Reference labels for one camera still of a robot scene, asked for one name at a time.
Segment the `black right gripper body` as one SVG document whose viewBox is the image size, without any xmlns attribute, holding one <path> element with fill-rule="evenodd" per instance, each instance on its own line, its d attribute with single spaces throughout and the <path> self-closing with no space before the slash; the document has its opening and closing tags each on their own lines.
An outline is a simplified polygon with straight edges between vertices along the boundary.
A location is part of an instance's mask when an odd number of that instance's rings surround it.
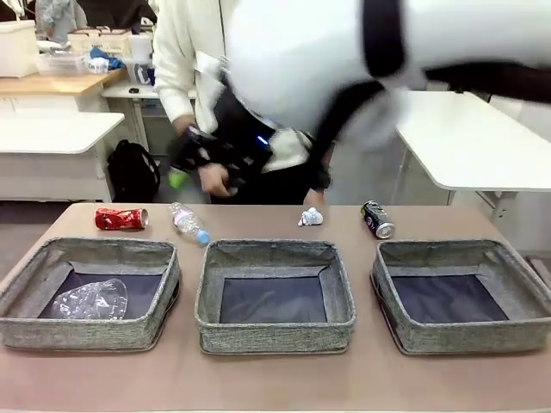
<svg viewBox="0 0 551 413">
<path fill-rule="evenodd" d="M 276 129 L 249 112 L 225 86 L 213 108 L 216 127 L 203 142 L 202 166 L 217 163 L 234 172 L 261 172 L 273 155 Z"/>
</svg>

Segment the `person's right hand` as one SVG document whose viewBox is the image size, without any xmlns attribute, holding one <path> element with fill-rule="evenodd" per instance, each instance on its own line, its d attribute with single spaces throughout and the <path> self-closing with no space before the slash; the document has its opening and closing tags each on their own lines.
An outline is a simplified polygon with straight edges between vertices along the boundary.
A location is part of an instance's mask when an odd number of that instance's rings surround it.
<svg viewBox="0 0 551 413">
<path fill-rule="evenodd" d="M 201 189 L 213 204 L 235 204 L 236 198 L 227 187 L 229 175 L 225 167 L 211 163 L 199 168 Z"/>
</svg>

